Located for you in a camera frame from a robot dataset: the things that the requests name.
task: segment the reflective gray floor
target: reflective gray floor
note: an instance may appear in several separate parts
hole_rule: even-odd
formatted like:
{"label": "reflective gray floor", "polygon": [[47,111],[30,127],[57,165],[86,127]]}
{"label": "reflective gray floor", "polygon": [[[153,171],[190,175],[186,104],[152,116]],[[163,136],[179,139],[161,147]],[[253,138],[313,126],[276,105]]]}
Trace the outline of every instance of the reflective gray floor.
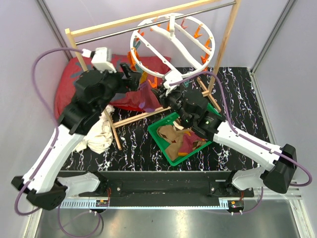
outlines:
{"label": "reflective gray floor", "polygon": [[[255,205],[248,201],[247,208]],[[62,224],[83,210],[61,210]],[[66,238],[57,230],[57,212],[43,212],[37,238]],[[101,238],[298,238],[299,233],[286,201],[263,201],[251,214],[215,215],[206,211],[108,210],[103,213]],[[86,214],[66,230],[75,236],[90,233],[98,219]]]}

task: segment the brown cloth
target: brown cloth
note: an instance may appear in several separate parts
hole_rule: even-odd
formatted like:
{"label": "brown cloth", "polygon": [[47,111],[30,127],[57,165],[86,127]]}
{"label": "brown cloth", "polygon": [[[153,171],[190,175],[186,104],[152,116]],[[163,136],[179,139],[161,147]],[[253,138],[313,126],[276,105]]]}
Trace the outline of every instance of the brown cloth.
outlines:
{"label": "brown cloth", "polygon": [[205,140],[197,137],[198,139],[193,141],[192,143],[189,143],[187,145],[183,145],[184,142],[184,135],[191,136],[193,133],[190,129],[185,130],[175,130],[172,125],[164,125],[157,129],[158,135],[166,140],[170,145],[165,149],[165,152],[171,159],[171,161],[174,161],[179,156],[185,156],[184,153],[179,153],[180,149],[184,149],[184,146],[190,147],[187,150],[188,151],[194,151],[198,147],[204,145],[206,142]]}

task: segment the wooden frame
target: wooden frame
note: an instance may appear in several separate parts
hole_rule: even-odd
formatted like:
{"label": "wooden frame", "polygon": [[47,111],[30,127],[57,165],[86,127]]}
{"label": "wooden frame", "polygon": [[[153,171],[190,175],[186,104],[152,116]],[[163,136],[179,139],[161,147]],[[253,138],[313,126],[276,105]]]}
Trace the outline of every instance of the wooden frame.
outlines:
{"label": "wooden frame", "polygon": [[[218,2],[218,1],[220,1],[220,0],[197,0],[197,1],[185,3],[185,4],[182,4],[182,5],[178,5],[178,6],[165,8],[165,9],[162,9],[162,10],[152,11],[152,12],[144,13],[144,14],[141,14],[141,15],[124,18],[124,19],[121,19],[121,20],[116,20],[116,21],[100,24],[100,25],[97,25],[97,26],[91,26],[91,27],[87,27],[87,28],[84,28],[84,29],[79,29],[79,30],[76,30],[76,31],[70,31],[70,29],[67,28],[67,29],[65,29],[65,33],[66,33],[66,36],[67,36],[67,38],[68,38],[68,40],[70,42],[70,45],[73,48],[77,48],[76,42],[75,42],[75,39],[74,39],[75,37],[88,35],[88,34],[91,34],[91,33],[94,33],[94,32],[103,31],[103,30],[114,28],[114,27],[117,27],[117,26],[122,26],[122,25],[126,25],[126,24],[129,24],[129,23],[142,21],[142,20],[145,20],[147,18],[156,17],[156,16],[160,16],[160,15],[164,15],[164,14],[168,14],[168,13],[172,13],[172,12],[179,12],[179,11],[182,11],[182,10],[186,10],[186,9],[190,9],[190,8],[194,8],[194,7],[197,7],[197,6],[202,6],[202,5],[206,5],[206,4],[214,3],[214,2]],[[230,13],[230,16],[229,16],[229,19],[228,19],[228,23],[227,23],[227,26],[226,26],[226,29],[225,29],[225,32],[224,32],[224,35],[223,35],[223,38],[222,38],[222,42],[221,42],[221,45],[220,45],[220,48],[219,48],[219,52],[218,52],[218,55],[217,55],[216,63],[215,63],[214,69],[213,69],[213,72],[215,74],[218,73],[218,70],[219,70],[223,55],[224,55],[224,51],[226,49],[227,42],[228,42],[232,27],[233,27],[236,15],[238,13],[238,9],[239,9],[240,3],[241,3],[241,0],[235,0],[235,4],[232,6],[231,13]],[[87,71],[88,69],[87,69],[87,66],[86,66],[86,64],[84,62],[84,59],[83,59],[82,55],[80,53],[76,52],[76,56],[78,58],[78,61],[79,61],[80,65],[82,66],[83,70]],[[211,78],[211,81],[210,81],[210,83],[208,85],[208,88],[203,84],[203,82],[201,81],[200,78],[198,78],[197,81],[198,81],[199,85],[201,86],[201,88],[203,89],[203,92],[202,92],[203,96],[204,97],[208,96],[208,98],[210,99],[210,101],[213,104],[213,106],[217,109],[218,112],[220,112],[221,109],[220,109],[219,105],[217,104],[217,102],[215,101],[215,99],[211,95],[211,91],[213,89],[213,85],[214,85],[215,79],[213,77]],[[122,148],[121,148],[121,144],[120,144],[118,135],[117,135],[116,130],[115,130],[116,128],[124,126],[124,125],[132,123],[132,122],[135,122],[137,120],[140,120],[140,119],[155,115],[157,113],[164,112],[164,111],[166,111],[168,109],[169,108],[164,109],[164,108],[160,107],[160,108],[157,108],[152,113],[142,113],[142,114],[136,115],[134,117],[127,118],[127,119],[124,119],[124,120],[121,120],[121,121],[118,121],[118,122],[115,122],[115,123],[113,123],[113,121],[111,119],[111,116],[105,110],[105,114],[106,114],[106,117],[109,120],[109,123],[110,123],[111,129],[113,131],[113,135],[114,135],[115,141],[117,143],[118,149],[121,150]]]}

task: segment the white cloth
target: white cloth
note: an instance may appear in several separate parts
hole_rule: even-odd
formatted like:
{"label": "white cloth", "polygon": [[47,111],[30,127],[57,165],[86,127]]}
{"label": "white cloth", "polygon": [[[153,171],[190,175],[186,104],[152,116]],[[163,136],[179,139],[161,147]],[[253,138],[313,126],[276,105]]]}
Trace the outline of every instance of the white cloth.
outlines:
{"label": "white cloth", "polygon": [[[114,112],[114,108],[111,105],[107,105],[105,109],[108,114]],[[88,134],[84,137],[84,139],[75,147],[73,151],[82,151],[89,146],[89,148],[101,154],[102,152],[106,151],[106,149],[111,145],[113,139],[110,123],[105,115],[102,112],[101,116],[99,117],[99,121],[93,125],[90,129]]]}

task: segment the white circular hanger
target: white circular hanger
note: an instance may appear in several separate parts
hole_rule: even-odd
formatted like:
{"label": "white circular hanger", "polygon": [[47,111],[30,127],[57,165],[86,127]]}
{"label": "white circular hanger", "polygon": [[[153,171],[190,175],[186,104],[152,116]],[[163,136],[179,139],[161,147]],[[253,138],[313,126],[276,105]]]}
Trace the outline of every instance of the white circular hanger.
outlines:
{"label": "white circular hanger", "polygon": [[[204,24],[202,23],[200,20],[192,17],[192,16],[187,16],[185,17],[185,19],[194,21],[198,24],[198,26],[204,28],[209,36],[210,42],[211,42],[211,50],[209,50],[207,47],[205,47],[202,43],[200,43],[200,41],[196,38],[194,38],[191,34],[189,34],[185,29],[183,29],[183,27],[179,24],[177,24],[175,22],[175,17],[176,16],[181,16],[183,14],[181,13],[169,13],[166,15],[162,15],[159,17],[152,17],[146,20],[143,20],[138,26],[142,26],[142,25],[146,25],[146,24],[150,24],[153,23],[156,19],[160,18],[160,17],[165,17],[166,19],[170,19],[169,21],[169,31],[158,27],[158,26],[151,26],[150,28],[156,32],[159,33],[163,36],[165,36],[167,38],[167,40],[170,40],[175,47],[182,53],[182,55],[185,57],[185,59],[188,61],[188,63],[195,68],[194,71],[192,72],[188,72],[188,73],[184,73],[182,74],[182,78],[186,78],[189,77],[195,73],[201,72],[203,71],[208,64],[210,63],[213,54],[214,54],[214,50],[215,50],[215,41],[214,41],[214,37],[213,34],[211,32],[211,30]],[[199,48],[201,48],[205,53],[209,54],[209,57],[207,58],[206,62],[204,64],[199,63],[197,60],[195,60],[192,55],[188,52],[188,50],[184,47],[184,45],[176,38],[174,32],[175,29],[179,30],[180,32],[182,32],[185,36],[187,36],[191,41],[193,41]],[[164,56],[162,56],[143,36],[141,36],[141,34],[138,33],[138,31],[133,31],[132,36],[131,36],[131,40],[130,40],[130,52],[131,52],[131,56],[133,57],[134,61],[136,62],[136,64],[145,72],[155,76],[155,77],[159,77],[162,78],[164,75],[161,73],[157,73],[154,72],[148,68],[146,68],[144,65],[142,65],[142,63],[137,59],[136,54],[134,52],[134,47],[133,47],[133,41],[135,38],[139,38],[139,40],[141,42],[143,42],[145,44],[146,47],[148,47],[164,64],[166,64],[171,70],[176,70],[176,68],[170,63],[168,62],[167,59],[165,59]]]}

